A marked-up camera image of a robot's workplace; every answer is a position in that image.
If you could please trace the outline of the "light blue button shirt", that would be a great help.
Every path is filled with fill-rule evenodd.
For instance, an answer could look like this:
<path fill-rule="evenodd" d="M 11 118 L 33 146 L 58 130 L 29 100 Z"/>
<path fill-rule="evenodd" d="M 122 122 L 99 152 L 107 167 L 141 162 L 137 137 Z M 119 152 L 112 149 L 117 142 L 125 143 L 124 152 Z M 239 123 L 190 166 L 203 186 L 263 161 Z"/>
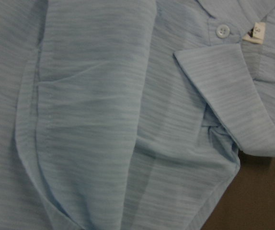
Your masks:
<path fill-rule="evenodd" d="M 198 230 L 275 157 L 275 0 L 0 0 L 0 230 Z"/>

